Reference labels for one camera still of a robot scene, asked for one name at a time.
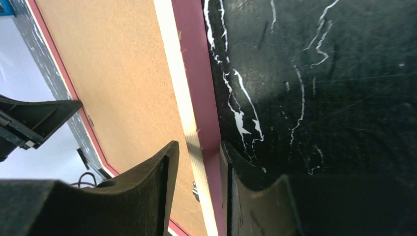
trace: red edge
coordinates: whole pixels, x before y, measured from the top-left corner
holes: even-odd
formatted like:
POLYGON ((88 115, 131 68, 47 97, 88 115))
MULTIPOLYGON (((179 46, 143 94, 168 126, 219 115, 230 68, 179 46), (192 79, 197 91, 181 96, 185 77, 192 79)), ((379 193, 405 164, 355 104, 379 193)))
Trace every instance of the red edge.
MULTIPOLYGON (((62 73, 64 82, 66 83, 66 86, 68 88, 68 92, 71 95, 72 99, 74 100, 79 100, 78 95, 74 89, 74 86, 69 78, 69 75, 65 69, 65 66, 62 62, 62 59, 58 53, 58 50, 55 46, 54 41, 52 40, 51 34, 49 33, 48 27, 45 24, 45 21, 43 20, 42 14, 40 13, 39 7, 36 4, 35 0, 27 0, 28 1, 28 7, 31 8, 32 12, 33 12, 33 17, 36 19, 36 21, 39 24, 40 30, 42 31, 44 38, 46 40, 46 43, 48 44, 52 56, 54 57, 55 61, 57 62, 57 66, 59 68, 59 70, 62 73)), ((86 127, 86 130, 91 138, 92 144, 94 145, 98 157, 100 158, 101 162, 103 163, 104 167, 111 172, 113 175, 117 176, 119 173, 113 169, 113 167, 111 167, 109 165, 109 163, 107 162, 106 158, 104 157, 103 151, 101 150, 100 144, 98 143, 98 140, 92 130, 92 127, 87 119, 87 115, 86 115, 86 111, 84 109, 84 107, 82 109, 79 110, 79 115, 81 117, 81 120, 83 121, 84 126, 86 127)), ((178 226, 178 224, 170 219, 169 222, 169 227, 179 236, 189 236, 180 226, 178 226)))
POLYGON ((219 158, 221 136, 203 6, 199 0, 172 0, 172 7, 177 30, 181 33, 182 59, 186 68, 217 230, 219 235, 223 236, 225 225, 219 158))

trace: white wall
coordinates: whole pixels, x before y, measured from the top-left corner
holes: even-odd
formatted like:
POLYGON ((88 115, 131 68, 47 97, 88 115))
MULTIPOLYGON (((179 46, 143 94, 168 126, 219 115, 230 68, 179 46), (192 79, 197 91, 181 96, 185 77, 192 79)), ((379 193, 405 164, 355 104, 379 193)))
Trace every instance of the white wall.
MULTIPOLYGON (((54 100, 11 18, 0 18, 0 94, 21 101, 54 100)), ((0 162, 0 178, 49 178, 77 182, 86 172, 78 144, 65 124, 38 150, 16 149, 0 162)), ((91 177, 83 181, 92 182, 91 177)))

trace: blue object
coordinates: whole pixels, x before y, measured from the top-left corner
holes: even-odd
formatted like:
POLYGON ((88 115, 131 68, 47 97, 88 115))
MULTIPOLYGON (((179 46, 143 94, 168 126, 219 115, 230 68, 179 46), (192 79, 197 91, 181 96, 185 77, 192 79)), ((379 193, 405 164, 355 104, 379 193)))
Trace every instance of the blue object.
POLYGON ((0 17, 14 16, 14 10, 8 0, 0 0, 0 17))

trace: brown board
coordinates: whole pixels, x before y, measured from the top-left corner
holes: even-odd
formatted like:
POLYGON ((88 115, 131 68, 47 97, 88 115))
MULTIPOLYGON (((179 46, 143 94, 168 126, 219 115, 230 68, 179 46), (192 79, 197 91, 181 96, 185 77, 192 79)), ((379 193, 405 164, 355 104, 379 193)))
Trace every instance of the brown board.
POLYGON ((152 0, 37 0, 107 162, 119 173, 180 143, 171 218, 206 235, 152 0))

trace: maroon painted edge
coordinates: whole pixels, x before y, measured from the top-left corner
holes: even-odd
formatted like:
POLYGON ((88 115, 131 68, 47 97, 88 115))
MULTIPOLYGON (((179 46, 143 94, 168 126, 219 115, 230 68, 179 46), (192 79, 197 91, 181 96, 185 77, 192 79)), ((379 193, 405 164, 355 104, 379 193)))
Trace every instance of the maroon painted edge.
POLYGON ((181 35, 182 59, 186 69, 217 230, 219 235, 223 236, 225 226, 219 158, 221 136, 203 6, 199 0, 172 0, 172 7, 177 30, 181 35))
MULTIPOLYGON (((38 5, 36 3, 36 0, 27 0, 27 3, 28 3, 28 7, 30 7, 31 10, 32 10, 33 17, 36 19, 36 21, 37 21, 37 23, 39 25, 39 28, 40 28, 39 30, 42 31, 42 33, 43 33, 43 36, 44 36, 45 41, 46 41, 46 44, 48 44, 49 49, 51 50, 52 57, 55 59, 55 61, 57 63, 57 66, 58 66, 59 70, 62 73, 63 80, 64 80, 64 83, 66 84, 66 87, 68 89, 69 94, 71 95, 72 99, 79 100, 78 95, 77 95, 77 93, 75 91, 75 88, 74 88, 74 86, 73 86, 73 84, 72 84, 72 82, 71 82, 71 80, 69 78, 69 75, 68 75, 68 73, 66 71, 66 68, 65 68, 65 66, 64 66, 64 64, 62 62, 62 59, 60 57, 60 54, 58 53, 58 50, 57 50, 57 48, 55 46, 55 43, 54 43, 54 41, 53 41, 53 39, 51 37, 51 34, 49 33, 48 27, 46 26, 46 23, 45 23, 45 21, 44 21, 44 19, 42 17, 42 14, 41 14, 41 12, 39 10, 39 7, 38 7, 38 5)), ((97 138, 96 138, 96 136, 95 136, 95 134, 93 132, 92 126, 88 122, 87 115, 86 115, 86 112, 84 110, 84 107, 79 110, 79 115, 80 115, 80 117, 82 119, 82 122, 83 122, 83 124, 84 124, 84 126, 85 126, 85 128, 86 128, 86 130, 87 130, 87 132, 88 132, 88 134, 90 136, 90 138, 91 138, 92 144, 93 144, 95 150, 97 151, 97 154, 98 154, 101 162, 103 163, 104 167, 107 170, 109 170, 112 174, 114 174, 115 176, 117 176, 119 173, 115 169, 113 169, 112 166, 110 166, 110 164, 107 162, 107 160, 106 160, 106 158, 105 158, 105 156, 103 154, 103 151, 102 151, 102 149, 100 147, 100 144, 98 143, 98 140, 97 140, 97 138)), ((170 221, 169 221, 169 227, 177 235, 179 235, 179 236, 189 236, 189 234, 187 234, 185 232, 185 230, 182 229, 172 219, 170 219, 170 221)))

